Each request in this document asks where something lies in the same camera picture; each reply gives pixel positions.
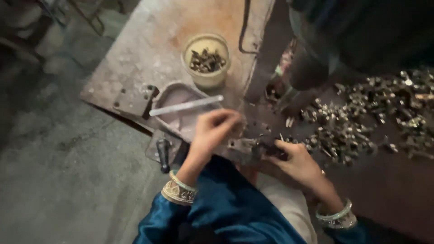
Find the white fabric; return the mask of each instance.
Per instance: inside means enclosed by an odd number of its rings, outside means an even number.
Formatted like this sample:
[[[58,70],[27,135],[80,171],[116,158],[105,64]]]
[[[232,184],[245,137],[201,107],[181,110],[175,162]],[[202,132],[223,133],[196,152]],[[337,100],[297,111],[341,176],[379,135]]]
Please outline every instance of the white fabric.
[[[307,244],[318,243],[307,210],[306,198],[301,191],[287,187],[262,173],[258,173],[256,188],[282,213]]]

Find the plastic container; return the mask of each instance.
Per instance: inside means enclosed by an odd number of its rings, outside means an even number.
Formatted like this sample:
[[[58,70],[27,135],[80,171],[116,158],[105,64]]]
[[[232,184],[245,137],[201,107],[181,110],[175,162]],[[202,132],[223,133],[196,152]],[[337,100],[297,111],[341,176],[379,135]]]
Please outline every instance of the plastic container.
[[[223,66],[222,69],[212,73],[200,73],[190,69],[191,57],[193,55],[191,51],[193,50],[198,53],[202,53],[205,48],[208,48],[210,53],[214,53],[215,50],[218,50],[220,56],[226,59],[226,65]],[[224,80],[226,78],[227,71],[230,68],[231,60],[226,40],[220,35],[205,33],[195,35],[189,39],[184,51],[181,54],[181,61],[186,71],[193,78],[195,85],[199,89],[206,91],[219,88],[224,85]]]

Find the blue satin garment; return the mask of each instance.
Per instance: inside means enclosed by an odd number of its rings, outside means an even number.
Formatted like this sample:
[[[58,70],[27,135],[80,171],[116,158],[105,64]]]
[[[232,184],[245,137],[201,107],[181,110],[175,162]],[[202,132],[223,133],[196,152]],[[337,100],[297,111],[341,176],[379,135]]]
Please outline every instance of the blue satin garment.
[[[178,226],[211,226],[230,243],[306,243],[279,210],[233,166],[214,156],[200,174],[192,206],[172,203],[158,193],[139,223],[135,244],[175,243]],[[367,243],[364,228],[326,230],[336,243]]]

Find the black handle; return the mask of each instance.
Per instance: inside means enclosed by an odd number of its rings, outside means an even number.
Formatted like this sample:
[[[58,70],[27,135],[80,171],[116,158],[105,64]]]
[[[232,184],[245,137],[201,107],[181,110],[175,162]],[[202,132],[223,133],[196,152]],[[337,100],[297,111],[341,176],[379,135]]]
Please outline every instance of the black handle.
[[[169,166],[169,146],[170,142],[167,139],[159,139],[157,141],[158,156],[160,156],[161,172],[167,174],[170,171]]]

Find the embellished bangle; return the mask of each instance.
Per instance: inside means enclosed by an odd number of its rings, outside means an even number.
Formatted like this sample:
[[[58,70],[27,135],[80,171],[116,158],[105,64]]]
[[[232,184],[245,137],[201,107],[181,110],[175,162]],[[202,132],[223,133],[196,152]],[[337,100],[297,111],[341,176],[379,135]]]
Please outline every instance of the embellished bangle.
[[[171,180],[163,187],[161,195],[173,203],[190,206],[194,201],[197,190],[178,180],[175,176],[177,172],[178,170],[170,171]]]
[[[345,207],[342,211],[333,215],[321,215],[322,204],[316,210],[316,218],[323,227],[331,229],[347,229],[357,224],[356,216],[351,212],[352,203],[346,199]]]

